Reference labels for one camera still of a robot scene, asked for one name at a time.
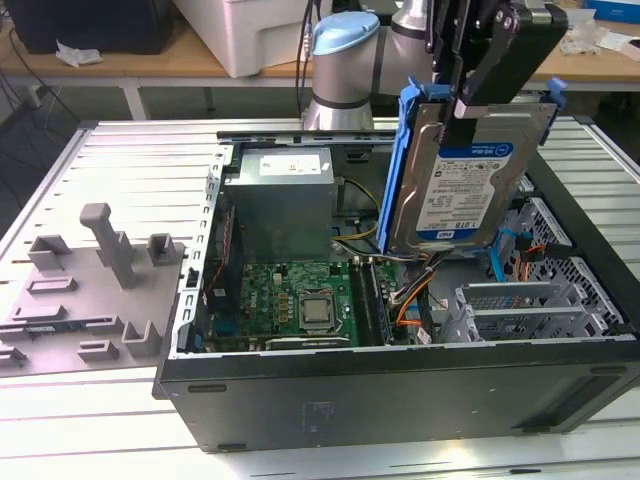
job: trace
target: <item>yellow wire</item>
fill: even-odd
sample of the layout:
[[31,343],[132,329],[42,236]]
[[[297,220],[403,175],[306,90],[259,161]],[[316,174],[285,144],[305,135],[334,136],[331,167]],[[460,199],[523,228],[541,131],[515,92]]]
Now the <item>yellow wire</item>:
[[[356,187],[360,188],[364,194],[369,197],[371,199],[371,201],[376,205],[376,210],[379,212],[380,211],[380,204],[378,203],[378,200],[376,200],[376,197],[373,196],[373,193],[371,193],[369,190],[367,190],[365,188],[364,185],[362,185],[359,182],[356,182],[355,180],[352,180],[350,178],[345,178],[344,179],[345,183],[351,183],[353,185],[355,185]],[[362,240],[363,238],[368,238],[371,235],[376,233],[376,230],[378,229],[378,225],[376,224],[373,228],[367,230],[366,232],[362,232],[362,233],[354,233],[352,235],[338,235],[337,237],[331,237],[333,240]]]
[[345,178],[344,182],[345,183],[351,183],[351,184],[355,185],[356,187],[360,188],[364,192],[364,194],[367,197],[369,197],[373,203],[375,203],[376,210],[380,211],[380,204],[378,203],[378,200],[376,200],[376,197],[373,196],[373,193],[371,193],[369,190],[367,190],[364,187],[364,185],[362,185],[361,183],[356,182],[355,180],[351,180],[350,178]]

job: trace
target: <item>cpu socket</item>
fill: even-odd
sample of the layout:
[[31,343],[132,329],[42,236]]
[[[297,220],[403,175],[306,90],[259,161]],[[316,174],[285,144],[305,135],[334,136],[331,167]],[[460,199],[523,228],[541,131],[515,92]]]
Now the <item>cpu socket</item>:
[[308,333],[327,333],[335,329],[333,290],[301,290],[298,292],[300,329]]

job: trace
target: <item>motherboard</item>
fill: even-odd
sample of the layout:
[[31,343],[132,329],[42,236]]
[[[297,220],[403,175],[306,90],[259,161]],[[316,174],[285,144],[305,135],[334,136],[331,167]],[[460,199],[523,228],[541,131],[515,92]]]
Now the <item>motherboard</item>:
[[[398,286],[396,267],[380,261],[371,268],[386,303]],[[264,341],[278,341],[283,348],[287,340],[300,338],[336,338],[341,346],[361,346],[357,310],[363,293],[360,285],[352,285],[354,269],[353,262],[246,264],[236,328],[225,340],[216,328],[224,320],[212,316],[207,337],[217,336],[216,350],[221,344],[230,348],[234,339],[246,339],[249,349]]]

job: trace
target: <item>floor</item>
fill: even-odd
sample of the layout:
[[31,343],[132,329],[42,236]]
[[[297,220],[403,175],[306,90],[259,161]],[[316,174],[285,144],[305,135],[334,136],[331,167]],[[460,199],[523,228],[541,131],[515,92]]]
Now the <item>floor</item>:
[[[293,91],[286,88],[216,89],[213,112],[207,111],[200,88],[148,88],[143,90],[143,96],[154,119],[297,115]],[[69,88],[62,90],[60,98],[82,120],[130,119],[124,96],[117,88]],[[640,159],[640,138],[634,115],[637,109],[629,106],[628,99],[620,97],[603,105],[596,116],[597,123],[637,161]],[[66,143],[65,137],[70,137],[76,128],[76,122],[60,103],[53,102],[51,94],[43,96],[38,110],[22,109],[24,114],[14,115],[0,127],[0,237],[55,162]],[[45,131],[45,123],[57,133]]]

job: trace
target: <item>green circuit board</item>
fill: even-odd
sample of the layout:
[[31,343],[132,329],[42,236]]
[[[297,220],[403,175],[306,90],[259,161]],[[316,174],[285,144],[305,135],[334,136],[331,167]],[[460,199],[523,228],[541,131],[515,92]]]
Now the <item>green circuit board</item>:
[[[395,288],[396,274],[391,264],[377,265],[376,274],[388,289]],[[327,333],[349,338],[351,346],[358,346],[346,262],[245,265],[240,335],[299,336],[309,333],[300,327],[299,300],[305,295],[317,294],[333,299],[335,328]]]

